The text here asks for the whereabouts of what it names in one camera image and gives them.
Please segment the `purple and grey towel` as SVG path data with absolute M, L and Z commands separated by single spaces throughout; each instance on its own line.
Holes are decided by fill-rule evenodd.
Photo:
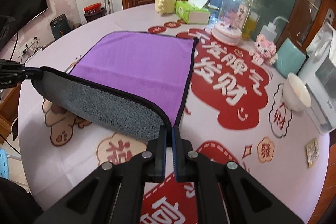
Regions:
M 100 39 L 70 73 L 40 67 L 45 99 L 104 128 L 150 141 L 179 124 L 197 38 L 117 31 Z

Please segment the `white power strip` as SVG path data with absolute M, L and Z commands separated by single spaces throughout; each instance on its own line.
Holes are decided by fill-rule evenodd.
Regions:
M 17 55 L 18 57 L 32 56 L 38 47 L 37 37 L 33 37 L 17 50 Z

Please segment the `dark green air fryer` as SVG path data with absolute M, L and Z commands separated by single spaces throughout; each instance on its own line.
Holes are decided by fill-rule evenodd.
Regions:
M 65 14 L 61 14 L 57 18 L 51 20 L 50 27 L 55 40 L 72 31 Z

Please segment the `black television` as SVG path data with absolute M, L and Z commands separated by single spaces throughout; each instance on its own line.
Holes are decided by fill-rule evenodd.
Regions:
M 14 18 L 14 26 L 17 30 L 47 9 L 47 0 L 3 0 L 1 3 L 1 15 Z

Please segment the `pink printed tablecloth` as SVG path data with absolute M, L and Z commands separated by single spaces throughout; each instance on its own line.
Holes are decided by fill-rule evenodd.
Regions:
M 212 161 L 235 161 L 307 222 L 318 203 L 329 161 L 329 135 L 305 112 L 282 100 L 284 78 L 258 67 L 245 46 L 225 46 L 209 28 L 160 16 L 153 5 L 116 12 L 54 42 L 27 64 L 71 72 L 106 34 L 149 32 L 198 38 L 191 87 L 180 132 Z M 146 143 L 105 129 L 45 100 L 25 81 L 19 99 L 19 145 L 26 179 L 37 203 L 48 209 L 100 164 L 121 164 Z M 306 145 L 317 138 L 319 157 L 309 168 Z

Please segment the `blue chair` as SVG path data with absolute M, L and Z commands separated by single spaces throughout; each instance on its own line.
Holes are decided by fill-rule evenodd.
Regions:
M 9 179 L 9 165 L 5 150 L 0 149 L 0 175 L 1 178 Z

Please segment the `small patterned coaster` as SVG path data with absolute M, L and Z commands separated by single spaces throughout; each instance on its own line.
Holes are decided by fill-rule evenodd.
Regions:
M 317 138 L 307 143 L 306 147 L 307 166 L 311 168 L 319 157 L 319 147 Z

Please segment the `red basket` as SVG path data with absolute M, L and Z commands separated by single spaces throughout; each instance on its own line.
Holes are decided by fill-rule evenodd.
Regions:
M 85 15 L 92 15 L 95 14 L 96 12 L 99 12 L 101 9 L 101 2 L 94 3 L 92 5 L 89 5 L 87 7 L 84 7 L 84 14 Z

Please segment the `white ceramic bowl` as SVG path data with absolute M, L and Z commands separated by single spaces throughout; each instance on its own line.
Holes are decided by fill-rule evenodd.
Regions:
M 289 73 L 282 90 L 285 106 L 295 112 L 311 107 L 311 97 L 303 81 L 294 73 Z

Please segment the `pink block cat figure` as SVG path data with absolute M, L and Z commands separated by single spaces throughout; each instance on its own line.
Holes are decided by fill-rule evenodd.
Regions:
M 252 62 L 258 66 L 263 64 L 273 65 L 277 58 L 276 45 L 270 42 L 263 34 L 259 34 L 254 43 L 255 48 L 249 52 Z

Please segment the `teal cup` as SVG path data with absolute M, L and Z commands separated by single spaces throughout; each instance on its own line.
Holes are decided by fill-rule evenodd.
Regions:
M 306 54 L 297 48 L 289 38 L 286 38 L 282 43 L 277 55 L 274 67 L 284 78 L 287 78 L 289 73 L 297 74 L 306 60 Z

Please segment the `yellow mug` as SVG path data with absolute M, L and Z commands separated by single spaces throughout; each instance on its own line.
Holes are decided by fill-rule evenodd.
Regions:
M 160 15 L 172 14 L 175 12 L 177 0 L 155 0 L 155 11 Z

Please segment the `white squeeze bottle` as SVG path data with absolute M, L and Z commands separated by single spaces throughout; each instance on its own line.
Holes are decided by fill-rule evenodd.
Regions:
M 277 16 L 272 22 L 269 22 L 268 25 L 264 25 L 260 31 L 260 35 L 264 35 L 269 42 L 274 42 L 277 36 L 276 32 L 276 22 L 283 20 L 284 22 L 289 23 L 289 20 L 285 19 L 282 16 Z

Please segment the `yellow liquid glass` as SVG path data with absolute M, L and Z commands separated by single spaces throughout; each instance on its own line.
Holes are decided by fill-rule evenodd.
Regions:
M 257 12 L 251 11 L 242 30 L 241 37 L 243 40 L 249 40 L 254 31 L 260 15 Z

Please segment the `green tissue box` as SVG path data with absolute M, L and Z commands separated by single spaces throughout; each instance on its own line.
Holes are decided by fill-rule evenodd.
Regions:
M 176 1 L 175 13 L 187 24 L 208 24 L 210 11 L 207 8 L 197 8 L 188 1 Z

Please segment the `glass dome with pink base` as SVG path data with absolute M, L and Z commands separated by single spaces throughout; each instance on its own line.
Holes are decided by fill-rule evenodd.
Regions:
M 212 36 L 223 44 L 238 45 L 249 11 L 247 0 L 223 0 L 217 22 L 211 30 Z

